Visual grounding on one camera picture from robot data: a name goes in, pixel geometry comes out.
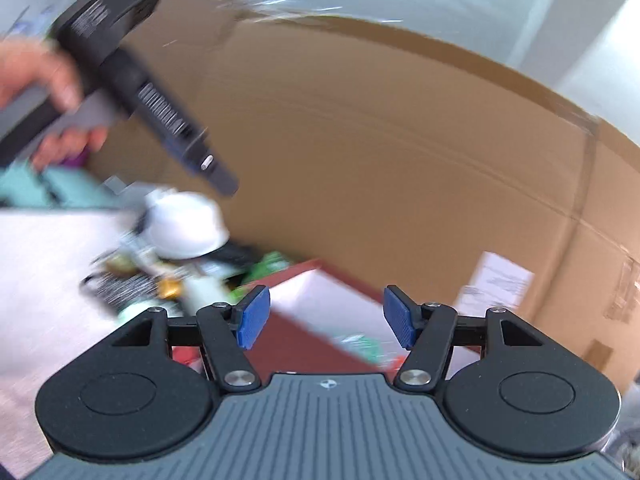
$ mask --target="black circular disc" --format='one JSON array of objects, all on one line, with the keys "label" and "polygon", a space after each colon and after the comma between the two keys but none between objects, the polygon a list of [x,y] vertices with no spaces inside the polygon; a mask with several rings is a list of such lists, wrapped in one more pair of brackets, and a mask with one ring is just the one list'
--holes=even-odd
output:
[{"label": "black circular disc", "polygon": [[511,456],[545,459],[598,449],[615,425],[620,397],[564,349],[514,347],[454,375],[444,407],[469,438]]},{"label": "black circular disc", "polygon": [[138,374],[106,374],[89,382],[80,392],[84,405],[103,415],[139,412],[156,396],[156,385]]},{"label": "black circular disc", "polygon": [[183,441],[211,406],[209,385],[198,373],[138,347],[83,354],[43,385],[35,408],[55,450],[127,460]]},{"label": "black circular disc", "polygon": [[520,372],[500,383],[500,396],[521,412],[554,413],[575,399],[574,388],[563,378],[543,372]]}]

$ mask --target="teal fabric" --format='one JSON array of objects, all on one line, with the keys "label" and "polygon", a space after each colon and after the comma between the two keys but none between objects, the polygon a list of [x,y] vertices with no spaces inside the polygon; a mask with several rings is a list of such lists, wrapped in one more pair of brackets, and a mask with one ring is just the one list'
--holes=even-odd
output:
[{"label": "teal fabric", "polygon": [[113,208],[115,197],[85,170],[79,168],[47,168],[43,173],[50,189],[64,208]]},{"label": "teal fabric", "polygon": [[116,206],[113,194],[85,170],[47,168],[40,181],[26,162],[15,162],[0,170],[0,200],[26,209],[97,209]]},{"label": "teal fabric", "polygon": [[48,209],[56,206],[26,162],[14,162],[6,170],[0,170],[0,199],[18,208]]}]

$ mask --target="cardboard box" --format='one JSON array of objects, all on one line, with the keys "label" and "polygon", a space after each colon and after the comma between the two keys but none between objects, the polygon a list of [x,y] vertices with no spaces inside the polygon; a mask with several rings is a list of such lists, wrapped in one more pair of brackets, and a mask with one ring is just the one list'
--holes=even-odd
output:
[{"label": "cardboard box", "polygon": [[[640,368],[628,289],[640,254],[637,146],[451,44],[348,18],[241,15],[164,0],[128,37],[207,126],[238,193],[216,197],[137,123],[94,156],[98,177],[206,193],[234,237],[398,284],[417,301],[454,304],[483,254],[498,254],[533,275],[508,306],[626,388]],[[618,297],[624,315],[612,314]]]}]

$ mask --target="finger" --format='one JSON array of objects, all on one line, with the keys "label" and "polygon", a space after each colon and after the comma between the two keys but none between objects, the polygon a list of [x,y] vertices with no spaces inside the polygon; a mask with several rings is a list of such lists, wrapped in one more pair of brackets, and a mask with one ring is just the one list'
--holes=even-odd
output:
[{"label": "finger", "polygon": [[46,163],[41,155],[36,154],[31,158],[31,166],[35,171],[39,173],[44,170],[44,168],[46,167]]},{"label": "finger", "polygon": [[52,162],[60,160],[61,140],[56,134],[46,136],[40,143],[38,150],[33,157],[34,166],[38,163],[39,168],[44,168]]},{"label": "finger", "polygon": [[73,62],[66,54],[54,53],[37,41],[0,43],[0,80],[2,94],[9,94],[11,98],[31,83],[43,84],[63,112],[75,110],[81,101],[79,77]]},{"label": "finger", "polygon": [[13,93],[0,86],[0,110],[7,106],[13,97]]},{"label": "finger", "polygon": [[89,149],[92,152],[97,152],[104,145],[107,140],[107,134],[109,133],[108,128],[105,126],[99,126],[98,128],[94,128],[89,133]]},{"label": "finger", "polygon": [[77,128],[65,130],[60,139],[65,158],[74,158],[87,146],[89,134]]}]

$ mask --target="gold component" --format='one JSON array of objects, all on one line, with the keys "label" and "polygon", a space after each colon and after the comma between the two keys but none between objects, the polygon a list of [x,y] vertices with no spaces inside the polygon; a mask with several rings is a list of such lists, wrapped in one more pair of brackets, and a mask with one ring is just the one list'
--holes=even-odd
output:
[{"label": "gold component", "polygon": [[103,265],[104,270],[119,278],[130,278],[138,273],[136,264],[126,254],[122,253],[115,253],[109,256]]},{"label": "gold component", "polygon": [[182,282],[163,278],[158,281],[158,298],[161,300],[177,300],[182,294]]}]

